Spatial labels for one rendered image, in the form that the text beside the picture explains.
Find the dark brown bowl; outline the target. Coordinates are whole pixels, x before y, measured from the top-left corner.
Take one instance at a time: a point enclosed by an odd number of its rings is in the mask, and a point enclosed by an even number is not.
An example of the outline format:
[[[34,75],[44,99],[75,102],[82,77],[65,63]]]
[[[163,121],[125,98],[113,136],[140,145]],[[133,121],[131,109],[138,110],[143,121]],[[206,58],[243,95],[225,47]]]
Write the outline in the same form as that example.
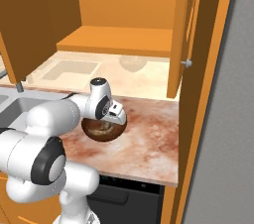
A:
[[[112,122],[83,118],[81,128],[84,134],[97,142],[109,142],[118,138],[127,124],[119,125]]]

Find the steel sink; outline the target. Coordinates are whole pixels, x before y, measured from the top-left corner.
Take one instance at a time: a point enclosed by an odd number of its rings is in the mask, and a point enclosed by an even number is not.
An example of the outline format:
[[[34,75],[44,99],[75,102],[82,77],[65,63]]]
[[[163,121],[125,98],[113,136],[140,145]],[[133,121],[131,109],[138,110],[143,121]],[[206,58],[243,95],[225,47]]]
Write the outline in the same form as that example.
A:
[[[28,112],[32,108],[45,102],[49,102],[49,99],[28,97],[20,97],[15,99],[0,112],[0,129],[12,128],[18,131],[24,131],[26,129],[26,118]]]

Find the black dishwasher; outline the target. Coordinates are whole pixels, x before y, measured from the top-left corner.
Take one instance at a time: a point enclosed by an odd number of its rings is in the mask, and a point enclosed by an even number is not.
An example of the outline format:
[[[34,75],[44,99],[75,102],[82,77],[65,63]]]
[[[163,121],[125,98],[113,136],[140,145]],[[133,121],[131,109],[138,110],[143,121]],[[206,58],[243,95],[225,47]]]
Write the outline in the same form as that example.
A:
[[[126,189],[129,197],[124,205],[87,201],[101,224],[160,224],[164,199],[163,185],[102,175],[99,185]]]

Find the orange wall cabinet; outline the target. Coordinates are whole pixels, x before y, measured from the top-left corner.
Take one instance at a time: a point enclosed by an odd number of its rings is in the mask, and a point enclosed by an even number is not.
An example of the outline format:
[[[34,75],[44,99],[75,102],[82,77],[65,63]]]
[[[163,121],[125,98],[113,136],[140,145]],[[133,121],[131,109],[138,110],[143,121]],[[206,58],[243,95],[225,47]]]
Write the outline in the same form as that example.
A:
[[[78,0],[77,25],[60,51],[168,57],[176,0]]]

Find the orange tall cabinet panel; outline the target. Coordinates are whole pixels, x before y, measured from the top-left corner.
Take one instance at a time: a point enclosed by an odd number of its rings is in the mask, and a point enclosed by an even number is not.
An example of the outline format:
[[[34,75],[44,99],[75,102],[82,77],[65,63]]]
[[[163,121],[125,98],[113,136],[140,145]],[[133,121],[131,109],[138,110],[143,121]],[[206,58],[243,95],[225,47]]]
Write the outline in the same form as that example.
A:
[[[161,224],[181,224],[191,182],[194,159],[230,0],[193,0],[187,29],[187,45],[177,94],[179,116],[179,182],[164,192]]]

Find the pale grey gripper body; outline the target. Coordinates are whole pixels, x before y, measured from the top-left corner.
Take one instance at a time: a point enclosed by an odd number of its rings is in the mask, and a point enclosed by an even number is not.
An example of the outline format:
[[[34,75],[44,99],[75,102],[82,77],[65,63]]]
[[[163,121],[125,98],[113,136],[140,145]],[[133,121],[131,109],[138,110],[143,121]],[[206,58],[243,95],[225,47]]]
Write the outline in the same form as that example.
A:
[[[123,109],[121,110],[110,110],[104,119],[108,122],[124,125],[127,121],[126,113]]]

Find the orange cabinet door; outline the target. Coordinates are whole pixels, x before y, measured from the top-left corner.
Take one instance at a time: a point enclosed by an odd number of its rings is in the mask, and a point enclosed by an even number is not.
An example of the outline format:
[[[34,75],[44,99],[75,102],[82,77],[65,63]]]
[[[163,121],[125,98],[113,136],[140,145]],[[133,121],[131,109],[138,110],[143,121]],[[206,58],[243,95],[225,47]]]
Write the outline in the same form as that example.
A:
[[[57,50],[48,0],[0,0],[0,54],[16,84]]]
[[[168,98],[176,97],[183,74],[181,60],[184,58],[184,47],[187,45],[187,29],[191,16],[192,2],[193,0],[176,0],[167,89]]]

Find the orange base cabinet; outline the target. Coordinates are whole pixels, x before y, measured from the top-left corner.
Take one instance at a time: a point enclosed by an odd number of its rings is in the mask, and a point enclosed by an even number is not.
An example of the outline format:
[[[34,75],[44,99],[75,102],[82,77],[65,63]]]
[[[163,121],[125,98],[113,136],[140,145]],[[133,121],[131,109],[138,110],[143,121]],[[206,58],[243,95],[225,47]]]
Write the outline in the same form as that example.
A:
[[[7,175],[0,171],[0,207],[8,221],[6,224],[53,224],[61,213],[57,196],[35,202],[16,203],[6,192]]]

